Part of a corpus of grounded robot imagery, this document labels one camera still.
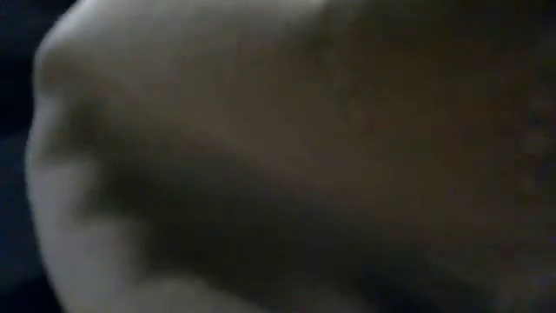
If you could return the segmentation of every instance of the skin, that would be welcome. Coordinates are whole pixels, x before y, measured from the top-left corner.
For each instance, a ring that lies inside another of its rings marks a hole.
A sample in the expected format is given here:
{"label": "skin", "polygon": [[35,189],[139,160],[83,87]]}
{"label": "skin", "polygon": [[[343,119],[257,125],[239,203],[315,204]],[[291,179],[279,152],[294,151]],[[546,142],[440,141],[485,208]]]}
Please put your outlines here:
{"label": "skin", "polygon": [[79,2],[27,156],[67,311],[371,312],[369,267],[450,312],[452,285],[526,302],[556,264],[524,187],[540,5],[409,5]]}

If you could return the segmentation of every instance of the fabric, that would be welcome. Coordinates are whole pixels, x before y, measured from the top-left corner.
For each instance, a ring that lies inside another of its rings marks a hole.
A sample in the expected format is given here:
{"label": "fabric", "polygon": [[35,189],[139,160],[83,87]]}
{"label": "fabric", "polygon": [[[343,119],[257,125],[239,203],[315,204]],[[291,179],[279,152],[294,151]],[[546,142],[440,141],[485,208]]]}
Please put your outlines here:
{"label": "fabric", "polygon": [[524,186],[538,7],[369,3],[85,0],[53,29],[27,175],[69,313],[368,312],[367,267],[468,313],[413,257],[531,308],[556,270]]}

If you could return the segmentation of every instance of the white fabric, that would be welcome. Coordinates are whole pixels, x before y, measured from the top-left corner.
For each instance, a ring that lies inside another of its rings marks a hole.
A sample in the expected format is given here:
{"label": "white fabric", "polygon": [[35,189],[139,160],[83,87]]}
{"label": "white fabric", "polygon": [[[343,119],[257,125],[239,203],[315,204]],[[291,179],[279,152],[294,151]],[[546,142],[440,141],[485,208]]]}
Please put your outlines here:
{"label": "white fabric", "polygon": [[[69,313],[261,311],[192,275],[141,277],[137,221],[99,210],[137,205],[118,194],[125,182],[99,193],[120,169],[167,190],[185,174],[293,186],[342,203],[318,215],[350,229],[364,253],[380,240],[409,246],[488,290],[512,270],[508,282],[526,288],[508,254],[552,266],[551,215],[514,201],[528,55],[498,56],[439,27],[351,23],[365,2],[338,3],[82,0],[50,32],[37,55],[27,170],[43,257]],[[229,174],[218,157],[240,165]],[[195,225],[190,211],[176,214]],[[277,231],[311,236],[290,222]],[[361,310],[344,290],[305,283],[291,289]],[[313,304],[300,308],[321,312]]]}

